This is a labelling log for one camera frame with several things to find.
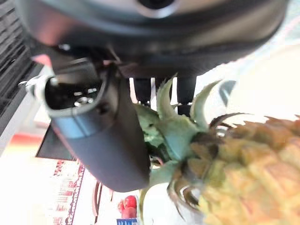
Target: pineapple crown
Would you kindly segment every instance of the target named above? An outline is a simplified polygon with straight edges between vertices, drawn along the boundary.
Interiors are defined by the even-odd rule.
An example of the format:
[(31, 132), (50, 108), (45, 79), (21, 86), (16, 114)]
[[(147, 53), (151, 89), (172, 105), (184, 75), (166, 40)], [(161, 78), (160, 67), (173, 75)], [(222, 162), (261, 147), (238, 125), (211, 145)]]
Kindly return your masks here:
[(216, 155), (213, 150), (205, 151), (193, 146), (192, 142), (204, 144), (216, 144), (216, 128), (222, 121), (235, 114), (224, 115), (214, 119), (209, 125), (204, 117), (204, 104), (215, 85), (213, 82), (194, 98), (190, 118), (178, 115), (171, 105), (170, 89), (173, 78), (164, 82), (157, 92), (157, 112), (143, 105), (135, 105), (138, 119), (144, 133), (144, 140), (149, 149), (150, 156), (165, 162), (163, 166), (152, 169), (150, 184), (141, 191), (140, 218), (143, 220), (143, 200), (147, 191), (159, 183), (169, 183), (168, 194), (177, 206), (178, 200), (192, 210), (197, 210), (197, 200), (193, 199), (189, 192), (181, 196), (180, 188), (184, 183), (176, 183), (176, 179), (183, 175), (193, 181), (201, 181), (209, 168), (210, 161)]

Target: pineapple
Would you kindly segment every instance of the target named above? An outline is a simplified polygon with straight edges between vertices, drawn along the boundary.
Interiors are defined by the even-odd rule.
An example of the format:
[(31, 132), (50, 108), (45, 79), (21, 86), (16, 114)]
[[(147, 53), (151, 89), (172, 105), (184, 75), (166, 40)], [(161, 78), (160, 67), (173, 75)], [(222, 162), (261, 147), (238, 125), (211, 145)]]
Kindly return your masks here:
[(234, 114), (205, 122), (203, 106), (217, 82), (194, 99), (191, 118), (170, 105), (171, 84), (158, 90), (157, 112), (136, 106), (150, 154), (165, 162), (141, 191), (141, 218), (147, 190), (169, 182), (174, 203), (203, 213), (208, 225), (300, 225), (300, 120), (246, 122), (219, 137), (217, 127)]

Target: red object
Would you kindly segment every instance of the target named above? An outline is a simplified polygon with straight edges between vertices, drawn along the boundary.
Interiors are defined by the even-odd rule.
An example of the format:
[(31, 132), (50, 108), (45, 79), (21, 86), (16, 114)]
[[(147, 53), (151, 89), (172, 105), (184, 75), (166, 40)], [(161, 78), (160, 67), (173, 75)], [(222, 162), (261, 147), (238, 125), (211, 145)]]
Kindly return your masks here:
[(128, 196), (127, 198), (125, 198), (124, 200), (124, 208), (135, 208), (136, 209), (136, 198), (133, 195)]
[(136, 209), (133, 207), (125, 208), (122, 212), (122, 219), (136, 218)]
[(120, 213), (123, 213), (123, 210), (124, 210), (124, 204), (123, 204), (123, 200), (121, 200), (118, 204), (118, 210)]

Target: blue label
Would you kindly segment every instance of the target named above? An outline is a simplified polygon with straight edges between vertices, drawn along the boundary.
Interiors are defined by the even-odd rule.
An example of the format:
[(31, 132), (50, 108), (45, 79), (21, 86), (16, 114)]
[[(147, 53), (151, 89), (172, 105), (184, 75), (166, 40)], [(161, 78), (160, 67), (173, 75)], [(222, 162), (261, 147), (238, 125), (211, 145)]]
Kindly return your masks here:
[(138, 225), (137, 219), (117, 219), (117, 225)]

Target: grille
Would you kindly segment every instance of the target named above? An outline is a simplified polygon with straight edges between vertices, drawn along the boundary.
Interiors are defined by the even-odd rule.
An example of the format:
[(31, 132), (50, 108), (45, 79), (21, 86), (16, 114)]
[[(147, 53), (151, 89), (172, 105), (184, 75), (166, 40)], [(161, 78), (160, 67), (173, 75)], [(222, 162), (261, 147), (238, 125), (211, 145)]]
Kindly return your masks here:
[[(19, 105), (25, 91), (18, 88), (20, 81), (27, 80), (35, 64), (30, 60), (29, 51), (24, 45), (23, 29), (11, 0), (0, 0), (0, 120), (1, 127), (6, 126), (2, 117), (8, 111), (16, 95)], [(14, 114), (10, 109), (5, 115), (9, 121)]]

